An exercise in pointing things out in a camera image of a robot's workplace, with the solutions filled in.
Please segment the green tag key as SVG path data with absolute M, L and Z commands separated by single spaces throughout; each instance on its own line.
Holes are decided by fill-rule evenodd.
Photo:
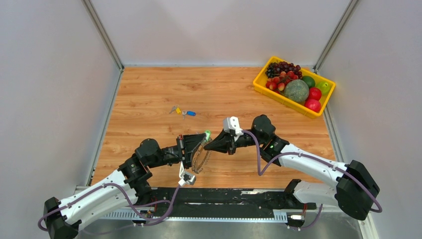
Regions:
M 211 137 L 211 132 L 209 130 L 205 130 L 205 134 L 206 134 L 205 141 L 209 141 Z

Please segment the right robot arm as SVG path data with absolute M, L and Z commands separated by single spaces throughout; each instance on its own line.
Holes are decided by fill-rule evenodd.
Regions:
M 277 136 L 275 126 L 266 115 L 257 116 L 250 129 L 242 129 L 237 117 L 226 118 L 221 133 L 204 149 L 232 155 L 238 148 L 249 146 L 256 148 L 260 176 L 275 164 L 320 180 L 320 183 L 292 180 L 284 194 L 284 201 L 291 208 L 302 203 L 337 206 L 361 221 L 370 212 L 383 211 L 376 199 L 380 188 L 363 163 L 333 161 L 302 150 Z

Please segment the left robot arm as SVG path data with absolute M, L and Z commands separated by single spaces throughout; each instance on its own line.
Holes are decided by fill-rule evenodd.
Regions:
M 44 214 L 38 227 L 52 239 L 73 239 L 93 221 L 114 210 L 128 206 L 144 220 L 149 220 L 137 209 L 148 207 L 152 189 L 148 179 L 150 168 L 179 164 L 177 190 L 194 185 L 195 175 L 187 170 L 199 147 L 208 142 L 210 132 L 179 135 L 176 145 L 161 148 L 152 138 L 143 140 L 134 154 L 106 178 L 84 191 L 65 199 L 52 197 L 44 203 Z

